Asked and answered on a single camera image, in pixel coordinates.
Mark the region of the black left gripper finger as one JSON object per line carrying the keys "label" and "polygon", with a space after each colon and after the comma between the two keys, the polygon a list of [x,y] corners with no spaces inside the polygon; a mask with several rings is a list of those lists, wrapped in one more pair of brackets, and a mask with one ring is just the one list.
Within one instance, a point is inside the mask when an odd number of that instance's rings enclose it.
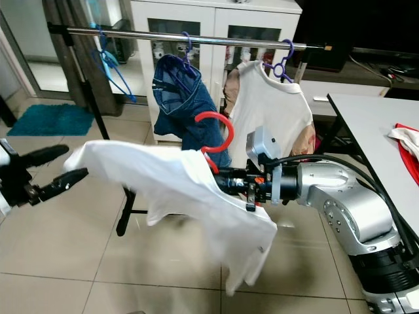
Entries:
{"label": "black left gripper finger", "polygon": [[21,156],[17,161],[17,165],[21,169],[39,167],[53,162],[67,152],[69,152],[69,147],[66,145],[54,145],[40,148],[39,150],[33,150],[33,152],[28,152]]}
{"label": "black left gripper finger", "polygon": [[87,175],[88,170],[85,167],[67,171],[67,173],[62,174],[59,177],[55,177],[55,179],[50,184],[40,188],[40,200],[50,200],[55,196],[63,194],[63,192],[69,190],[72,186],[76,185],[76,183],[80,182]]}

